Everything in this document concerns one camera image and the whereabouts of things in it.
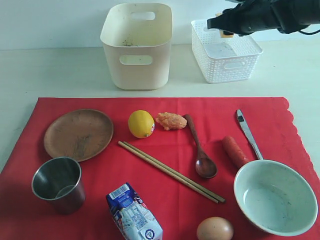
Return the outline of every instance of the plate rim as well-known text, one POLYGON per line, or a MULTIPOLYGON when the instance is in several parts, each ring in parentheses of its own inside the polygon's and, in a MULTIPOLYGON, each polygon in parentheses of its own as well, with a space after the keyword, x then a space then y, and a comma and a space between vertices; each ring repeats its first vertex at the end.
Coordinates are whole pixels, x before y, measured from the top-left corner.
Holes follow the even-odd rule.
POLYGON ((82 159, 75 159, 75 158, 72 158, 74 159, 75 161, 77 161, 78 163, 80 162, 83 162, 83 161, 86 161, 86 160, 89 160, 95 156, 97 156, 98 154, 100 154, 111 142, 113 136, 114 136, 114 123, 112 121, 112 119, 106 114, 104 113, 103 111, 100 111, 100 110, 97 110, 97 109, 93 109, 93 108, 80 108, 80 109, 76 109, 76 110, 72 110, 72 111, 69 111, 61 116, 59 116, 58 118, 56 118, 49 126, 48 128, 46 129, 45 133, 44 133, 44 136, 43 136, 43 146, 44 146, 44 149, 46 151, 46 153, 51 157, 51 158, 57 158, 58 156, 52 156, 49 151, 48 151, 48 146, 46 144, 46 140, 48 139, 48 134, 49 134, 49 131, 51 130, 51 128, 53 127, 53 125, 61 118, 65 117, 66 115, 69 115, 71 113, 74 113, 74 112, 80 112, 80 111, 92 111, 92 112, 98 112, 102 115, 104 115, 107 119, 109 119, 110 123, 111 123, 111 134, 110 134, 110 138, 109 140, 106 142, 105 146, 102 147, 98 152, 96 152, 95 154, 92 154, 91 156, 88 156, 86 158, 82 158, 82 159))

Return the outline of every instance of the metal cup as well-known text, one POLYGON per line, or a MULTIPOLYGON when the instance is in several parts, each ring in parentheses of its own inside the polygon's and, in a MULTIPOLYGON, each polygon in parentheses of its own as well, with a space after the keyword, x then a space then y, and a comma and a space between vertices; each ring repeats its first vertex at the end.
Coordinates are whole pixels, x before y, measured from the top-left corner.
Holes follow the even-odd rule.
POLYGON ((84 203, 86 195, 81 181, 82 170, 70 157, 56 157, 45 162, 32 178, 32 191, 53 205, 60 214, 71 214, 84 203))

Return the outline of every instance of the red cloth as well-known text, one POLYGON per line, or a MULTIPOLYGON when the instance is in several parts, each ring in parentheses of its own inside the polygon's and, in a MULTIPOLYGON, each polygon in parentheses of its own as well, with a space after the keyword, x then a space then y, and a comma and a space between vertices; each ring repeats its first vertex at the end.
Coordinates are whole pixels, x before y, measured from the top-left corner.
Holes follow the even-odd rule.
MULTIPOLYGON (((1 240, 119 240, 123 239, 111 215, 106 194, 129 182, 163 228, 164 240, 196 240, 198 224, 220 216, 234 226, 234 240, 280 240, 262 232, 240 211, 233 192, 237 169, 228 159, 221 139, 231 135, 250 160, 256 156, 235 120, 241 109, 265 159, 289 165, 306 178, 317 198, 320 184, 306 153, 289 103, 283 97, 233 98, 39 98, 0 175, 1 240), (43 138, 48 126, 76 109, 97 109, 110 116, 114 136, 96 157, 81 162, 86 200, 71 215, 58 215, 36 198, 31 181, 38 167, 49 160, 43 138), (201 144, 218 167, 211 179, 195 171, 196 146, 188 127, 164 131, 156 124, 148 138, 134 138, 127 127, 131 112, 144 109, 156 116, 172 112, 193 117, 201 144), (226 199, 216 204, 120 147, 127 141, 226 199)), ((319 240, 320 222, 293 240, 319 240)))

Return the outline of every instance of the plastic bin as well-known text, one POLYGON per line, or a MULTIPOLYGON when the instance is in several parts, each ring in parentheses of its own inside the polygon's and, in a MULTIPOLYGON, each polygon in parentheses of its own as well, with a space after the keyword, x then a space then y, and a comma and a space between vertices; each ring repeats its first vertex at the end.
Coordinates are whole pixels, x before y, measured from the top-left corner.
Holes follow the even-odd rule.
POLYGON ((192 52, 210 84, 247 80, 251 77, 261 47, 249 35, 221 38, 218 29, 208 29, 207 20, 194 20, 192 52))
POLYGON ((102 41, 114 84, 154 90, 169 79, 172 10, 161 3, 122 3, 110 9, 102 41))

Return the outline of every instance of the brown egg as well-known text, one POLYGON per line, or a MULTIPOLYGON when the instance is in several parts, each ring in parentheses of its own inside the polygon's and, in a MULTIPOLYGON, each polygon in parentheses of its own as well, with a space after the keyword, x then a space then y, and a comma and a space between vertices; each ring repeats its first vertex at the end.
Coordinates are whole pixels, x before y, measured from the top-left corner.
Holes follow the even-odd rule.
POLYGON ((231 240, 233 235, 231 223, 218 216, 203 220, 196 230, 198 240, 231 240))

